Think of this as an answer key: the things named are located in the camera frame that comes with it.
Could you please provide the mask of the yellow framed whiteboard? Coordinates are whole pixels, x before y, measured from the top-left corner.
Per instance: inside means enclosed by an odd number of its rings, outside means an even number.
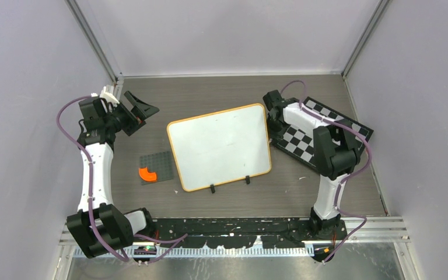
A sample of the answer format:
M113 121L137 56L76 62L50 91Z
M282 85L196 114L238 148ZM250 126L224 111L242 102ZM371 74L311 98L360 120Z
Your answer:
M186 192L246 180L272 169L265 107L260 103L172 121L166 131Z

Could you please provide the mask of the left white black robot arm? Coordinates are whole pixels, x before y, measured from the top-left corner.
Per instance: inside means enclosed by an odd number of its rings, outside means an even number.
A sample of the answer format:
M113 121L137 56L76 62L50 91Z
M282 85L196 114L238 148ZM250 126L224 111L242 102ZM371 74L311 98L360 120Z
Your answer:
M82 115L77 138L69 135L60 123L63 109L56 117L59 130L78 147L82 157L82 195L76 213L67 217L66 226L87 258L110 253L128 261L124 249L133 245L135 236L147 242L156 232L146 208L122 213L113 203L111 167L116 134L120 131L128 136L134 134L149 117L159 112L159 108L129 91L124 96L131 109L108 92L70 101L70 105L78 104Z

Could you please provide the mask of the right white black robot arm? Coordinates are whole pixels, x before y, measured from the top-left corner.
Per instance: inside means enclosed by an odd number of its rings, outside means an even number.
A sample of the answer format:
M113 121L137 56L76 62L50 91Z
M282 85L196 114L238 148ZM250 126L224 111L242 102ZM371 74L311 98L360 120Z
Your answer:
M361 160L356 135L348 121L322 116L296 98L284 99L278 90L262 99L272 145L320 175L308 229L313 237L325 239L340 225L338 201Z

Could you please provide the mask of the black white chessboard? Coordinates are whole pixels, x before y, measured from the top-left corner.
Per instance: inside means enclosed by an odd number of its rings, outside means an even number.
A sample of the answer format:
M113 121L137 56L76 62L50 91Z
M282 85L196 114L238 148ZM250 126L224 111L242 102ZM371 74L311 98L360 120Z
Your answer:
M320 175L334 178L352 173L374 131L308 97L303 103L285 99L282 135L272 144Z

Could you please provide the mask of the grey lego baseplate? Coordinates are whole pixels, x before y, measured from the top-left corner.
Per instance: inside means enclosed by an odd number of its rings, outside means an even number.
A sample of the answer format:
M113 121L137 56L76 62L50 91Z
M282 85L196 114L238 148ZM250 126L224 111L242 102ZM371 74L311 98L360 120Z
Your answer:
M174 179L173 157L170 151L153 153L150 155L142 155L139 158L139 168L147 167L150 171L157 173L157 182L168 181Z

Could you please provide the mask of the orange curved block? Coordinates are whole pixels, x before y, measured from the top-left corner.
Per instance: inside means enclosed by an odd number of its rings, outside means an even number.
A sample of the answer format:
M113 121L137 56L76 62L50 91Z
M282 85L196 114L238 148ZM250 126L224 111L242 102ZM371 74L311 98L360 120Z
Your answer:
M147 182L147 183L154 183L154 182L157 182L157 180L158 180L157 172L150 171L149 168L147 168L147 167L139 168L138 174L139 174L140 178L144 182Z

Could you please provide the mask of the aluminium frame rail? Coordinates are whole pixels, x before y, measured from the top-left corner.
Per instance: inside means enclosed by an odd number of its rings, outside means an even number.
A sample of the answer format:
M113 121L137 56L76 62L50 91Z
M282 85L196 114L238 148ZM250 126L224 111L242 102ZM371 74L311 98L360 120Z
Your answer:
M306 241L299 248L264 248L261 241L256 241L250 248L225 249L222 246L211 249L207 246L194 248L177 248L186 234L176 240L164 240L164 244L149 240L136 239L133 245L125 248L129 257L134 259L164 258L199 258L199 257L317 257L329 254L339 245L349 243L408 243L410 237L403 220L398 217L371 217L367 220L343 218L347 236L332 245L326 241Z

